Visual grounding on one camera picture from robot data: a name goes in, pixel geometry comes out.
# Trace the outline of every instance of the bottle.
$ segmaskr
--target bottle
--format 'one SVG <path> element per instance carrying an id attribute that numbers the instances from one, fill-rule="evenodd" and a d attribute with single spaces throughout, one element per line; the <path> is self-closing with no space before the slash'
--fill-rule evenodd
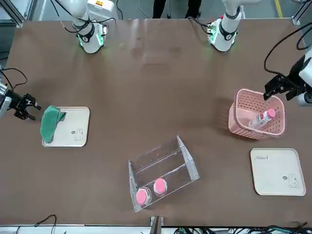
<path id="1" fill-rule="evenodd" d="M 271 121 L 275 117 L 275 110 L 268 109 L 267 111 L 257 115 L 253 120 L 251 120 L 248 124 L 248 127 L 254 129 L 263 128 L 269 121 Z"/>
<path id="2" fill-rule="evenodd" d="M 154 193 L 156 196 L 163 197 L 166 195 L 166 192 L 167 182 L 162 178 L 158 178 L 154 183 Z"/>
<path id="3" fill-rule="evenodd" d="M 147 206 L 152 201 L 152 192 L 149 188 L 141 187 L 136 193 L 136 202 L 141 206 Z"/>

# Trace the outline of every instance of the pink plastic basket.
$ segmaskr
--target pink plastic basket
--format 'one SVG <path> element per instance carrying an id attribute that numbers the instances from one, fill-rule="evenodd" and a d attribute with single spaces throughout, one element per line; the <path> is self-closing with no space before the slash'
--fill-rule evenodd
<path id="1" fill-rule="evenodd" d="M 257 130 L 248 127 L 250 120 L 270 108 L 275 109 L 276 116 L 263 129 Z M 234 103 L 229 111 L 229 130 L 232 133 L 263 140 L 282 136 L 285 128 L 285 107 L 281 99 L 272 96 L 265 101 L 262 93 L 248 89 L 240 89 L 236 92 Z"/>

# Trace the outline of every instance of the robotic arm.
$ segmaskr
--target robotic arm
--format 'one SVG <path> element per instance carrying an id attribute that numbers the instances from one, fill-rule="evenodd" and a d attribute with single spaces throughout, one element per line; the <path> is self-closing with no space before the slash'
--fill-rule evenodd
<path id="1" fill-rule="evenodd" d="M 242 18 L 241 5 L 255 4 L 262 0 L 222 0 L 225 13 L 222 19 L 217 19 L 209 25 L 209 42 L 220 52 L 226 52 L 234 43 L 237 27 Z"/>
<path id="2" fill-rule="evenodd" d="M 30 115 L 26 108 L 33 106 L 38 110 L 41 107 L 36 103 L 36 99 L 28 93 L 25 93 L 22 97 L 10 90 L 7 86 L 1 83 L 0 79 L 0 118 L 2 118 L 7 110 L 14 109 L 14 116 L 25 120 L 30 118 L 35 120 L 35 117 Z"/>
<path id="3" fill-rule="evenodd" d="M 96 53 L 104 45 L 107 27 L 90 20 L 86 0 L 55 0 L 55 2 L 72 16 L 73 28 L 76 29 L 85 52 Z"/>
<path id="4" fill-rule="evenodd" d="M 264 87 L 263 97 L 286 93 L 286 100 L 294 97 L 300 106 L 312 106 L 312 49 L 291 68 L 288 76 L 276 75 Z"/>

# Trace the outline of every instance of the pink bottle cap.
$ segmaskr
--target pink bottle cap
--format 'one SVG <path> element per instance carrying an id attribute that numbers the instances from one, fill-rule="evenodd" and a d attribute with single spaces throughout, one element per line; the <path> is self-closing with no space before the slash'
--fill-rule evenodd
<path id="1" fill-rule="evenodd" d="M 165 180 L 159 178 L 155 181 L 155 186 L 154 186 L 155 190 L 157 193 L 161 194 L 164 191 L 166 191 L 166 182 Z"/>
<path id="2" fill-rule="evenodd" d="M 276 115 L 276 112 L 275 112 L 274 109 L 269 109 L 269 110 L 267 111 L 267 114 L 268 114 L 268 117 L 269 117 L 269 118 L 274 118 L 275 115 Z"/>
<path id="3" fill-rule="evenodd" d="M 140 205 L 144 205 L 145 201 L 146 201 L 146 193 L 144 190 L 140 189 L 136 193 L 136 202 Z"/>

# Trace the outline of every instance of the person's legs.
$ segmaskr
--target person's legs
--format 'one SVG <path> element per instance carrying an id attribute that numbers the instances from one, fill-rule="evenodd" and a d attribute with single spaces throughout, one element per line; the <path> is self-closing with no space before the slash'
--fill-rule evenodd
<path id="1" fill-rule="evenodd" d="M 201 5 L 201 0 L 189 0 L 189 9 L 185 15 L 185 18 L 193 17 L 196 19 L 199 13 L 200 5 Z"/>
<path id="2" fill-rule="evenodd" d="M 165 8 L 166 0 L 154 0 L 153 19 L 159 19 Z"/>

